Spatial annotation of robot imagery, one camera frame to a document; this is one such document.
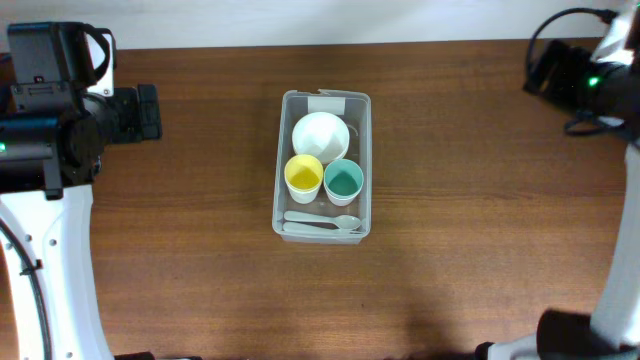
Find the pale plastic spoon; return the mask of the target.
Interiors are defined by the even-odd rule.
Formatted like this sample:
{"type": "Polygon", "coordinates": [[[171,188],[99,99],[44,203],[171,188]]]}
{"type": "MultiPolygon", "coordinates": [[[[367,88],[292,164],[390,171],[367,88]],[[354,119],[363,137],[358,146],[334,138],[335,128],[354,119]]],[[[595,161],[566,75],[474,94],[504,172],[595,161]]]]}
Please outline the pale plastic spoon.
{"type": "Polygon", "coordinates": [[[284,213],[284,219],[293,222],[333,224],[339,229],[349,230],[355,230],[362,224],[362,221],[358,217],[351,215],[328,217],[299,211],[286,211],[284,213]]]}

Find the teal plastic cup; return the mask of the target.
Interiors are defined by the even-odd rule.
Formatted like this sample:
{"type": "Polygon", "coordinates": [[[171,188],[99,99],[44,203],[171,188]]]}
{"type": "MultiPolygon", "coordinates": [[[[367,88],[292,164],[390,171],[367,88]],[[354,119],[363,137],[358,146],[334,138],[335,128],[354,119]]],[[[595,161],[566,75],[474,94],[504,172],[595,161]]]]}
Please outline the teal plastic cup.
{"type": "Polygon", "coordinates": [[[354,161],[338,159],[324,172],[325,189],[339,199],[355,198],[364,186],[364,172],[354,161]]]}

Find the white plastic cup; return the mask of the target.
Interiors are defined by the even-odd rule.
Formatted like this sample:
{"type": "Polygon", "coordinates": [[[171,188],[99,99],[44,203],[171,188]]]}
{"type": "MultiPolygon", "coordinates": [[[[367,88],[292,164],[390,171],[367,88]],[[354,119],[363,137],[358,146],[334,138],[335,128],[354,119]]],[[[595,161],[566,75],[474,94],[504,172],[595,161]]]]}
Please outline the white plastic cup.
{"type": "Polygon", "coordinates": [[[307,189],[307,190],[301,190],[295,187],[289,187],[288,191],[291,198],[296,203],[305,205],[313,202],[316,199],[319,189],[320,189],[319,186],[312,189],[307,189]]]}

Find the pale plastic fork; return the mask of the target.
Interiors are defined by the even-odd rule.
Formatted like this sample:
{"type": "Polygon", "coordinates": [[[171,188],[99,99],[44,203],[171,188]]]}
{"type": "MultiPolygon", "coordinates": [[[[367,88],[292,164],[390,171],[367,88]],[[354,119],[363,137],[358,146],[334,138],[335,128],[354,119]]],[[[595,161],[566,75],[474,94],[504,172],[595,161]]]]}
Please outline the pale plastic fork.
{"type": "Polygon", "coordinates": [[[349,229],[328,229],[323,227],[317,227],[297,222],[285,222],[283,224],[283,230],[293,233],[304,233],[310,235],[347,235],[347,234],[359,234],[359,231],[349,229]]]}

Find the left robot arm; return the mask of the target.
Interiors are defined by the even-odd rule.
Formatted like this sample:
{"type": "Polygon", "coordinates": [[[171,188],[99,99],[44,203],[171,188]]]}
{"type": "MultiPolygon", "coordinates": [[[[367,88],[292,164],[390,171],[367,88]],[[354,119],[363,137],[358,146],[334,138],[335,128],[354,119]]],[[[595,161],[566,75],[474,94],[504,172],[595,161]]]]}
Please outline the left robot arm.
{"type": "Polygon", "coordinates": [[[1,250],[23,359],[108,359],[91,249],[106,147],[162,136],[153,85],[114,84],[116,42],[81,22],[7,29],[1,96],[1,250]]]}

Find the yellow plastic cup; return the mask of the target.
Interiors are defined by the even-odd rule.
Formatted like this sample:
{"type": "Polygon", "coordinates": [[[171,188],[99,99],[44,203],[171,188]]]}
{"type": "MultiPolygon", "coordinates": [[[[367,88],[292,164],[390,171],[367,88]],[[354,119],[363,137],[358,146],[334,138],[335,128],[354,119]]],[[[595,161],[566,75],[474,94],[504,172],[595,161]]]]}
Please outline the yellow plastic cup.
{"type": "Polygon", "coordinates": [[[320,187],[324,176],[324,167],[312,155],[295,155],[287,161],[284,176],[290,189],[299,193],[310,193],[320,187]]]}

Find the white plastic bowl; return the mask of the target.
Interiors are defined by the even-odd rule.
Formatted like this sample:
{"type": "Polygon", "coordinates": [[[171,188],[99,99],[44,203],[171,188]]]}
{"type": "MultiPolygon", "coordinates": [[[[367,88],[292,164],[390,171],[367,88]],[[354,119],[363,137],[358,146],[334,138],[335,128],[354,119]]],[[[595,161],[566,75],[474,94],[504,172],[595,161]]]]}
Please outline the white plastic bowl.
{"type": "Polygon", "coordinates": [[[346,155],[350,133],[345,122],[337,115],[313,112],[295,124],[292,145],[297,155],[311,155],[327,165],[346,155]]]}

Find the pink plastic cup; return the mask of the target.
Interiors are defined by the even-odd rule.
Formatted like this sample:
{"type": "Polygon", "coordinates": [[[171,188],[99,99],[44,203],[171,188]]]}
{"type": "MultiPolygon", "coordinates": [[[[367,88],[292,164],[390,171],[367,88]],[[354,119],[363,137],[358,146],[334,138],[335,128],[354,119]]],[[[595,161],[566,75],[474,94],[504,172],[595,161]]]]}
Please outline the pink plastic cup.
{"type": "Polygon", "coordinates": [[[344,207],[351,204],[359,195],[358,192],[350,195],[338,195],[329,189],[326,190],[329,201],[339,207],[344,207]]]}

